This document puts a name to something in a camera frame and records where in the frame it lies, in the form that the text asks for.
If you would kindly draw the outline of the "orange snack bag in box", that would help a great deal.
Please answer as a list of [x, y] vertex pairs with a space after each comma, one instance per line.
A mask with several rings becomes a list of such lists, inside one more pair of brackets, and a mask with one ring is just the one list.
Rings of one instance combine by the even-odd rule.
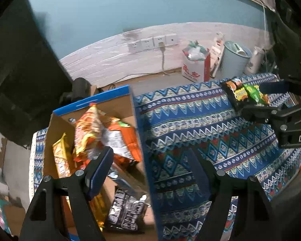
[[95, 103], [76, 122], [74, 137], [74, 160], [88, 163], [88, 152], [95, 147], [109, 146], [115, 154], [115, 161], [122, 166], [141, 162], [135, 128], [117, 117], [99, 110]]

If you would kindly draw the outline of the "orange red snack bag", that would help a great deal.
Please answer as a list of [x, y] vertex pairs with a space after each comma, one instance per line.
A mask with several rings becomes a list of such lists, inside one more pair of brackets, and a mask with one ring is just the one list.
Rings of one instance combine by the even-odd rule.
[[106, 207], [106, 203], [102, 194], [95, 196], [89, 202], [89, 205], [91, 207], [93, 215], [95, 216], [97, 224], [102, 231], [108, 214], [108, 209]]

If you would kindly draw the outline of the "light blue trash bin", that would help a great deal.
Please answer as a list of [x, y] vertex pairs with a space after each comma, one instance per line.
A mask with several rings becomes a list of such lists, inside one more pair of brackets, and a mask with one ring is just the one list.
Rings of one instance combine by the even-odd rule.
[[233, 78], [241, 76], [244, 73], [248, 62], [251, 59], [252, 52], [234, 41], [225, 41], [221, 58], [221, 71], [223, 78]]

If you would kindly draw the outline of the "black round device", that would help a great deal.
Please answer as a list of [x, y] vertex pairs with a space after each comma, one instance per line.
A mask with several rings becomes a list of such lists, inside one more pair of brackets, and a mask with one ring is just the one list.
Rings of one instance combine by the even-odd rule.
[[76, 78], [72, 83], [72, 102], [90, 97], [91, 84], [84, 78]]

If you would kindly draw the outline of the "black jacket person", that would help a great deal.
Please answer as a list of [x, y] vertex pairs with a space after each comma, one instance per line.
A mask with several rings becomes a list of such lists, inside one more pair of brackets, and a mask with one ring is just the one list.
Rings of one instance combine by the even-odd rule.
[[0, 18], [0, 133], [18, 145], [49, 125], [72, 80], [37, 27], [29, 0]]

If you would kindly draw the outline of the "white wall socket strip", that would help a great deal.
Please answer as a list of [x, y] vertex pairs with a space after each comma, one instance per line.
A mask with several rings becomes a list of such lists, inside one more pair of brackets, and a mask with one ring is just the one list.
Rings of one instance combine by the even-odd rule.
[[179, 42], [178, 35], [175, 33], [158, 35], [155, 37], [143, 38], [140, 40], [128, 43], [128, 52], [137, 53], [142, 51], [149, 51], [156, 48], [177, 45]]

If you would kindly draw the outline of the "green bean snack bag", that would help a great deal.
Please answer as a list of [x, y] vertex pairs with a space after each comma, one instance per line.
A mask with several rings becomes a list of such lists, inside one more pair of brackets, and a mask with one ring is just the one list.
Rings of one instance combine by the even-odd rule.
[[263, 94], [259, 90], [259, 85], [248, 85], [244, 84], [244, 88], [250, 98], [256, 103], [256, 104], [262, 104], [262, 105], [268, 105], [269, 99], [267, 94]]

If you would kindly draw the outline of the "blue cardboard storage box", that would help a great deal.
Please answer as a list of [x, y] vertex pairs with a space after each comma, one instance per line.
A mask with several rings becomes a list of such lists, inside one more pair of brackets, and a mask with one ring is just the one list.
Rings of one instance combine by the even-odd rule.
[[93, 194], [101, 191], [114, 152], [109, 147], [90, 162], [82, 172], [59, 179], [53, 157], [53, 143], [65, 133], [74, 140], [75, 127], [70, 119], [79, 119], [90, 103], [101, 110], [123, 117], [137, 125], [133, 93], [129, 85], [108, 90], [69, 104], [52, 112], [46, 133], [43, 179], [30, 203], [20, 233], [20, 240], [69, 240], [69, 230], [76, 230], [80, 240], [157, 240], [148, 227], [142, 234], [110, 232], [102, 234], [88, 206]]

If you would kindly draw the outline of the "flat cardboard pieces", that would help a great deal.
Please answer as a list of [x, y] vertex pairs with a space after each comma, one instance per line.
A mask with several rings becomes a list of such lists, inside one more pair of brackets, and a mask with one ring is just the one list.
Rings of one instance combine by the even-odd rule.
[[210, 77], [215, 78], [216, 73], [220, 66], [220, 61], [222, 58], [224, 50], [224, 34], [217, 32], [215, 34], [211, 49], [210, 49]]

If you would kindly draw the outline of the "black chips snack bag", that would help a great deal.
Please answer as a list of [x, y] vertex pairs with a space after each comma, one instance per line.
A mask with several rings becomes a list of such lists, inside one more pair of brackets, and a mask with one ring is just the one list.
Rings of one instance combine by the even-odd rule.
[[222, 82], [220, 86], [226, 93], [229, 102], [236, 111], [242, 110], [242, 108], [248, 104], [248, 93], [246, 92], [240, 78], [234, 77]]

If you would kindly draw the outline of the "red white paper bag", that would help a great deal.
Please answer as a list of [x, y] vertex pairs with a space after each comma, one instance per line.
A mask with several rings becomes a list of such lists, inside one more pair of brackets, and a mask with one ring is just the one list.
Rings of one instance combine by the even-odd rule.
[[183, 49], [182, 75], [195, 83], [210, 80], [210, 52], [198, 41], [190, 41]]

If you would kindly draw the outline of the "yellow long cracker packet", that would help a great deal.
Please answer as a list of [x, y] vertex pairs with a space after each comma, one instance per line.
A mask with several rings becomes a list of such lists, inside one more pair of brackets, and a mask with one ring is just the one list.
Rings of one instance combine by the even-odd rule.
[[71, 175], [72, 156], [65, 133], [53, 144], [53, 155], [59, 178], [69, 177]]

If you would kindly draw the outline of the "patterned blue table cloth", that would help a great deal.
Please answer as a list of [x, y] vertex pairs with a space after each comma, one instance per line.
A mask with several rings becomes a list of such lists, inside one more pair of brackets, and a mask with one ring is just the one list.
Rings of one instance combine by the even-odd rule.
[[44, 176], [57, 176], [53, 144], [73, 145], [75, 124], [95, 103], [108, 117], [129, 124], [140, 162], [129, 160], [129, 189], [149, 198], [157, 240], [193, 240], [209, 210], [190, 169], [193, 150], [233, 178], [258, 177], [272, 199], [301, 165], [301, 148], [281, 149], [270, 125], [246, 121], [231, 106], [220, 81], [193, 83], [134, 96], [127, 85], [53, 111], [46, 129], [33, 135], [29, 195]]

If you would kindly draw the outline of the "white kettle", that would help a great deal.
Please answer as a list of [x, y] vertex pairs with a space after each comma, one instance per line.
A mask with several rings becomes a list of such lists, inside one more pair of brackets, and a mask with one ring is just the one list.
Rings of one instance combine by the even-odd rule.
[[258, 73], [261, 63], [265, 57], [265, 52], [260, 47], [255, 46], [252, 53], [251, 59], [248, 62], [246, 69], [244, 70], [245, 75], [255, 75]]

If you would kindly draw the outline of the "black white snack packet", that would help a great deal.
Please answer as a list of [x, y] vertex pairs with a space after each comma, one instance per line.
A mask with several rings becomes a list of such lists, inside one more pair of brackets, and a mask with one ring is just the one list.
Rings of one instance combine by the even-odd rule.
[[105, 229], [112, 232], [144, 233], [143, 219], [148, 207], [146, 199], [146, 194], [138, 199], [116, 187], [114, 199], [104, 223]]

